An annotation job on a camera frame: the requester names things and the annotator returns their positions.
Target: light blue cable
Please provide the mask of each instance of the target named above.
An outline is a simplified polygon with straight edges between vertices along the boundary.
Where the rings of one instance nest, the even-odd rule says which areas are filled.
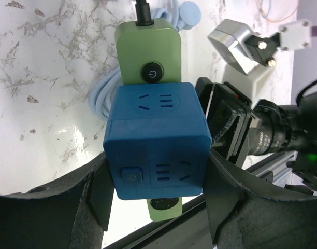
[[[260,14],[263,18],[267,18],[269,16],[270,11],[271,11],[271,0],[269,0],[269,7],[268,7],[268,12],[266,15],[263,14],[262,10],[263,10],[263,0],[261,0],[259,11],[260,11]]]
[[[152,18],[165,18],[177,31],[182,29],[189,30],[200,22],[201,12],[194,2],[184,2],[179,8],[177,0],[172,0],[172,4],[174,7],[174,15],[169,13],[166,8],[159,8],[151,13]],[[109,117],[113,90],[116,86],[121,84],[122,75],[120,67],[118,66],[103,80],[100,80],[90,92],[90,108],[104,122],[106,122]]]

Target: white marble surface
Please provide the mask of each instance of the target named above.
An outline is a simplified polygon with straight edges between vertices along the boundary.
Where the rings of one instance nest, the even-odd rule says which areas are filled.
[[[148,2],[152,8],[170,3]],[[206,36],[223,19],[245,22],[264,36],[277,31],[278,24],[260,17],[255,0],[195,2],[203,18],[196,28],[181,32],[183,81],[209,77],[220,82],[225,63]],[[134,3],[0,0],[0,195],[26,192],[102,152],[105,124],[91,113],[88,90],[117,66],[114,29],[135,18]],[[290,1],[273,0],[272,16],[281,18],[293,8]],[[293,53],[278,53],[262,98],[290,102],[292,65]],[[246,165],[254,161],[249,158]],[[144,201],[115,197],[104,244],[149,221]]]

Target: power strip button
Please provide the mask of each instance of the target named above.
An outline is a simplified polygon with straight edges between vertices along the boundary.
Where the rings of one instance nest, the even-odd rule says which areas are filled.
[[[158,83],[163,77],[163,69],[159,64],[150,62],[141,69],[141,77],[147,83]]]

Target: socket hole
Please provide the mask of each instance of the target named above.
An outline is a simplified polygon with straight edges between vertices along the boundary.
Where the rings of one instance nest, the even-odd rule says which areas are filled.
[[[158,177],[156,178],[158,181],[168,181],[170,180],[170,177]]]
[[[138,107],[141,108],[141,109],[144,109],[144,110],[149,110],[148,107],[145,107],[145,106],[142,106],[142,105],[139,105]]]
[[[190,178],[190,177],[191,177],[190,175],[187,175],[187,176],[184,176],[184,177],[180,178],[179,180],[180,180],[180,181],[184,181],[184,180],[186,180],[186,179],[188,179],[188,178]]]
[[[164,174],[169,174],[170,171],[166,170],[166,171],[157,171],[157,175],[164,175]]]
[[[186,162],[186,161],[181,161],[182,164],[186,164],[188,166],[191,166],[192,164],[190,162]]]
[[[146,98],[146,97],[148,97],[149,96],[149,94],[145,94],[145,95],[143,95],[143,96],[140,96],[139,98],[140,99],[143,99],[143,98]]]

